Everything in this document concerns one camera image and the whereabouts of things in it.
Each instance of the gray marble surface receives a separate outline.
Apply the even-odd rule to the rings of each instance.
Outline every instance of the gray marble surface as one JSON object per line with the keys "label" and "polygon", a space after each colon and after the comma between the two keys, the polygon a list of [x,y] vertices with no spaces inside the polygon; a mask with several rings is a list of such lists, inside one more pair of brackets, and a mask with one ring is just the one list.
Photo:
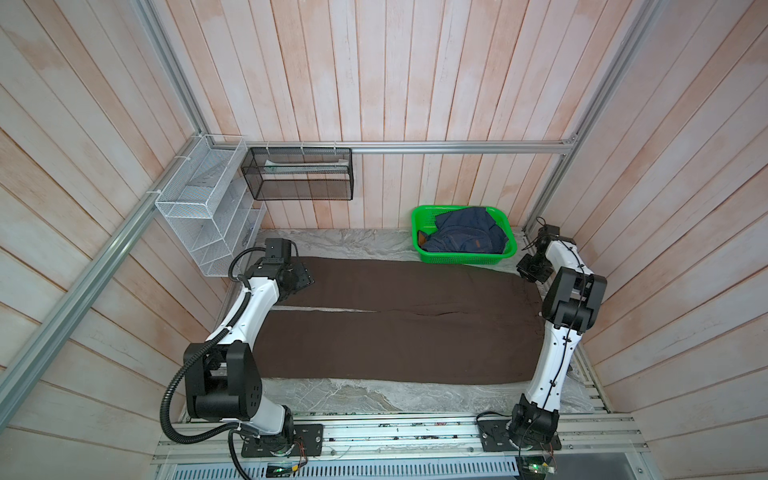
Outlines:
{"label": "gray marble surface", "polygon": [[[267,237],[296,242],[308,257],[419,261],[410,229],[398,230],[261,230],[256,245]],[[525,237],[515,232],[518,252],[497,265],[477,266],[517,273]],[[275,310],[336,310],[274,306]],[[351,379],[264,379],[264,393],[294,412],[510,412],[528,387],[527,382],[505,385],[440,385]],[[575,369],[566,377],[561,412],[588,413],[594,408]]]}

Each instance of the white wire mesh basket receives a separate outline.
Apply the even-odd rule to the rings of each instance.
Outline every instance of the white wire mesh basket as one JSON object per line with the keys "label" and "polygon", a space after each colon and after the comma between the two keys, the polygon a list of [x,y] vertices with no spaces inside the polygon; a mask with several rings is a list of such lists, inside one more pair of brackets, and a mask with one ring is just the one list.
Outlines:
{"label": "white wire mesh basket", "polygon": [[231,145],[232,138],[200,137],[155,202],[206,276],[227,276],[232,259],[253,244],[266,213],[266,205],[253,208],[238,171],[247,151],[243,139],[237,137],[236,147],[217,146]]}

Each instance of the wooden wall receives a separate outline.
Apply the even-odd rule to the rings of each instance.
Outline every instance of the wooden wall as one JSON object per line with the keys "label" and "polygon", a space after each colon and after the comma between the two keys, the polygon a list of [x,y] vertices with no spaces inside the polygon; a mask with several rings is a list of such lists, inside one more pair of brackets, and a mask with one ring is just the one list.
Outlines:
{"label": "wooden wall", "polygon": [[[5,370],[193,128],[130,2],[4,0],[0,65]],[[0,476],[140,478],[225,290],[153,222],[0,434]]]}
{"label": "wooden wall", "polygon": [[767,25],[671,2],[544,215],[607,277],[585,347],[666,478],[768,476]]}
{"label": "wooden wall", "polygon": [[[252,141],[557,140],[635,0],[154,0],[213,133]],[[390,228],[419,204],[522,224],[557,156],[364,155],[356,199],[269,202],[265,227]]]}

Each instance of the black mesh rack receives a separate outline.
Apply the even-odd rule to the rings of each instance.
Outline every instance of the black mesh rack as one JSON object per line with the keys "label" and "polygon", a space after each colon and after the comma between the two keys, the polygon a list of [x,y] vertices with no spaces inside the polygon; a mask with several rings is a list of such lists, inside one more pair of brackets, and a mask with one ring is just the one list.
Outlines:
{"label": "black mesh rack", "polygon": [[243,160],[255,200],[352,200],[349,148],[252,147]]}

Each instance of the green plastic basket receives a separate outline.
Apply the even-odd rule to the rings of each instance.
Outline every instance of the green plastic basket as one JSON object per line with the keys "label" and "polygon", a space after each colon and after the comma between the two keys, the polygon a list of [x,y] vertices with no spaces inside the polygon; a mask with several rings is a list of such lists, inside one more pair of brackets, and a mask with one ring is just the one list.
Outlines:
{"label": "green plastic basket", "polygon": [[509,241],[504,253],[433,253],[425,252],[419,248],[419,230],[431,235],[437,231],[435,227],[435,217],[445,212],[461,210],[467,208],[465,205],[422,205],[413,209],[411,214],[411,225],[413,228],[413,246],[425,263],[469,263],[473,265],[495,265],[504,258],[515,255],[518,251],[518,245],[515,242],[515,235],[512,234],[512,228],[509,226],[509,220],[504,212],[494,207],[486,207],[485,211],[491,214],[493,220],[499,225],[504,233],[507,234]]}

